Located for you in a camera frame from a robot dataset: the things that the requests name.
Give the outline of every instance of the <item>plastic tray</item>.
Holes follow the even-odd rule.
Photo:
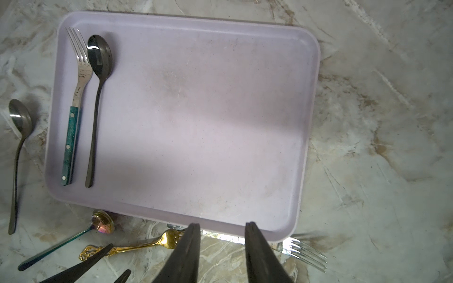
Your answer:
[[[73,183],[60,185],[77,82],[64,27],[105,38],[114,67],[101,95],[94,185],[85,188],[93,74],[81,108]],[[58,200],[269,241],[296,226],[320,51],[296,27],[102,12],[58,28],[45,180]]]

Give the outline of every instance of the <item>marble countertop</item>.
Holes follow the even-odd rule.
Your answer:
[[[326,253],[323,274],[279,255],[290,276],[315,282],[453,282],[453,9],[440,0],[11,0],[0,5],[0,278],[39,282],[78,263],[88,244],[131,245],[164,223],[117,216],[26,271],[26,258],[85,229],[91,208],[52,199],[43,161],[56,28],[70,11],[97,10],[301,26],[322,61],[296,233]],[[12,98],[36,121],[19,163],[19,225],[7,235],[19,133]],[[105,258],[78,282],[151,282],[171,251]],[[244,246],[203,238],[200,282],[246,282]]]

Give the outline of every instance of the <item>teal spoon handle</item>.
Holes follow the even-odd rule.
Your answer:
[[[44,257],[46,257],[47,255],[51,254],[53,251],[61,248],[62,246],[66,245],[67,243],[71,242],[72,240],[75,240],[77,239],[78,237],[82,236],[83,234],[87,233],[88,231],[90,230],[93,230],[94,227],[93,226],[90,226],[90,228],[78,233],[78,234],[75,234],[74,236],[72,236],[71,238],[68,238],[66,240],[64,240],[63,242],[59,243],[59,244],[56,244],[55,246],[53,247],[50,247],[48,248],[47,250],[35,255],[34,257],[32,258],[29,258],[28,260],[24,261],[23,263],[21,263],[19,266],[18,266],[18,270],[19,271],[24,271],[26,270],[27,268],[29,268],[30,266],[32,266],[33,264],[37,263],[38,261],[42,260]]]
[[[63,171],[61,184],[66,186],[72,181],[74,170],[74,155],[78,132],[79,108],[71,106],[69,109],[69,122],[67,124],[66,144],[64,145]]]

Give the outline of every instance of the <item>spoon handle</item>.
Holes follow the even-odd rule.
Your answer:
[[[96,94],[96,102],[94,104],[93,134],[91,136],[90,159],[88,160],[87,178],[85,180],[85,187],[87,188],[91,187],[94,181],[94,163],[96,161],[96,140],[97,140],[97,114],[99,112],[99,99],[101,97],[101,90],[103,85],[104,80],[99,80],[99,87],[97,88]]]
[[[58,243],[56,244],[55,246],[53,247],[50,247],[48,248],[47,250],[45,251],[42,251],[40,252],[39,254],[35,255],[34,257],[32,258],[29,258],[28,260],[24,261],[23,263],[21,263],[17,269],[19,271],[24,271],[26,270],[27,268],[29,268],[30,266],[32,266],[33,264],[37,263],[38,261],[42,260],[44,257],[46,257],[47,255],[51,254],[53,251],[61,248],[62,246],[66,245],[67,243],[71,242],[72,240],[75,240],[77,239],[78,237],[82,236],[83,234],[87,233],[88,231],[90,230],[93,230],[94,227],[93,226],[90,226],[90,228],[78,233],[78,234],[75,234],[74,236],[64,240],[63,242],[61,243]]]
[[[14,181],[13,181],[13,197],[11,199],[11,215],[10,215],[10,226],[8,228],[8,234],[12,235],[16,232],[16,223],[17,223],[17,167],[19,165],[19,155],[22,145],[24,144],[25,139],[19,141],[19,145],[16,150],[16,157],[14,159]]]

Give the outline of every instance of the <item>spoon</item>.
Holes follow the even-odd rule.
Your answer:
[[[107,212],[102,211],[102,210],[95,210],[93,211],[93,216],[91,218],[91,226],[78,233],[75,234],[74,236],[64,240],[63,242],[56,244],[53,247],[48,248],[47,250],[35,255],[32,258],[29,258],[28,260],[24,261],[19,265],[17,268],[19,271],[24,271],[33,264],[37,263],[38,261],[42,260],[45,256],[51,254],[53,251],[55,251],[58,248],[61,248],[65,244],[71,242],[72,240],[77,239],[78,237],[82,236],[83,234],[87,233],[90,230],[98,230],[101,233],[104,234],[111,234],[114,231],[114,226],[113,226],[113,220],[110,217],[110,215],[107,214]]]
[[[94,119],[93,119],[93,134],[91,137],[91,150],[90,159],[88,160],[88,171],[87,178],[85,180],[85,186],[87,188],[93,185],[94,180],[94,162],[96,158],[96,135],[97,135],[97,113],[99,111],[99,98],[101,97],[101,90],[110,76],[112,71],[112,53],[109,45],[99,35],[92,35],[88,39],[88,59],[93,68],[93,72],[99,78],[99,87],[97,88],[96,102],[94,104]]]
[[[11,201],[10,227],[8,229],[8,234],[12,235],[16,231],[17,223],[17,166],[19,164],[19,154],[25,139],[33,131],[33,124],[31,122],[30,114],[27,108],[22,104],[22,102],[17,99],[12,99],[10,101],[10,117],[13,120],[16,128],[22,134],[22,138],[19,141],[19,146],[17,147],[16,157],[14,160],[13,198]]]

